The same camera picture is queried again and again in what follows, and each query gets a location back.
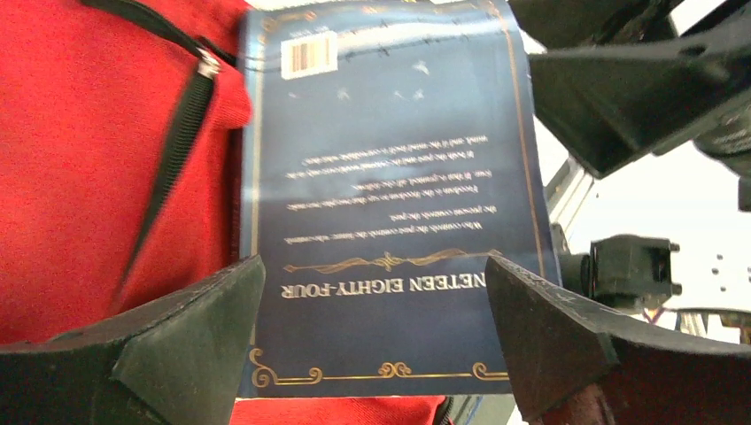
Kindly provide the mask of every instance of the red fabric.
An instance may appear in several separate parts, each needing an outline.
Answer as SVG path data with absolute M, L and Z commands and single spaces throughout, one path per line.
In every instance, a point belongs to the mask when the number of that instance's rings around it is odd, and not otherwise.
M 233 52 L 248 8 L 144 3 Z M 0 22 L 0 344 L 46 340 L 226 266 L 228 132 L 251 117 L 242 75 L 222 67 L 182 176 L 120 285 L 197 59 L 76 0 L 4 0 Z M 232 423 L 427 424 L 443 399 L 244 401 Z

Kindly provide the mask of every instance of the book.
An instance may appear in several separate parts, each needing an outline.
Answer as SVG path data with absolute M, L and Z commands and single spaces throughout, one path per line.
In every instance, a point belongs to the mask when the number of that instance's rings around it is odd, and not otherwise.
M 560 278 L 506 1 L 251 11 L 240 45 L 267 283 L 238 397 L 510 392 L 485 262 Z

